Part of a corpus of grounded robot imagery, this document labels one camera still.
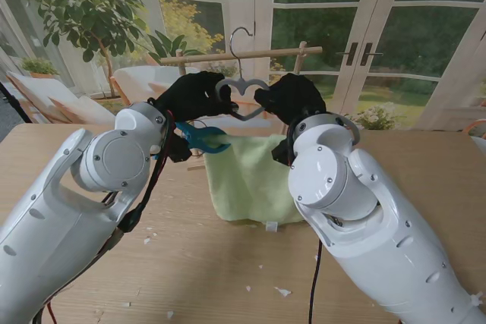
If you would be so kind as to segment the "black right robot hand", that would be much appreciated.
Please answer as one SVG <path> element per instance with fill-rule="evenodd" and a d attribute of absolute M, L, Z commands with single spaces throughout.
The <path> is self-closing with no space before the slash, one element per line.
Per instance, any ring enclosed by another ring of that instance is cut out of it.
<path fill-rule="evenodd" d="M 268 90 L 256 90 L 254 100 L 286 125 L 307 115 L 327 112 L 326 103 L 314 83 L 305 76 L 291 73 L 282 76 Z"/>

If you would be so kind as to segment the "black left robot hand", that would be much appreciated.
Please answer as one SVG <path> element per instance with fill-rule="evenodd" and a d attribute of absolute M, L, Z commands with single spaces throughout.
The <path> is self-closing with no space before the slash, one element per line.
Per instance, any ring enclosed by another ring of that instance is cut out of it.
<path fill-rule="evenodd" d="M 224 79 L 223 74 L 210 71 L 186 74 L 162 93 L 153 106 L 159 111 L 170 111 L 176 122 L 229 115 L 236 106 L 231 101 L 231 88 L 224 85 L 220 91 L 216 90 L 218 82 Z"/>

